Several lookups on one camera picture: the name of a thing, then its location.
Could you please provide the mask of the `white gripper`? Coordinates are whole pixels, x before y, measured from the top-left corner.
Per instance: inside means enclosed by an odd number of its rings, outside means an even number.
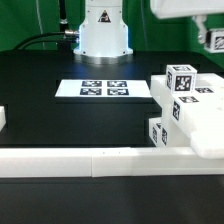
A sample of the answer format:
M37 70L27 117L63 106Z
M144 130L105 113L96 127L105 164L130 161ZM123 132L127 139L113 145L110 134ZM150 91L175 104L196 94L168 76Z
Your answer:
M150 0L150 8L159 19L194 16L198 42L207 49L210 32L205 26L206 15L224 13L224 0Z

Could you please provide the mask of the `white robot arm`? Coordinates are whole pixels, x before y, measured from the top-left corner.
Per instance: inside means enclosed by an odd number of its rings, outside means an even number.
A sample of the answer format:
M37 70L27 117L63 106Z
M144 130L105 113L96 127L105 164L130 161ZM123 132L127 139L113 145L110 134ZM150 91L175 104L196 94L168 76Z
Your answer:
M85 0L79 46L73 50L76 60L117 64L132 59L122 9L123 0ZM192 17L198 27L198 42L209 53L224 52L224 28L208 30L204 26L208 15L224 13L224 0L150 0L150 9L159 19Z

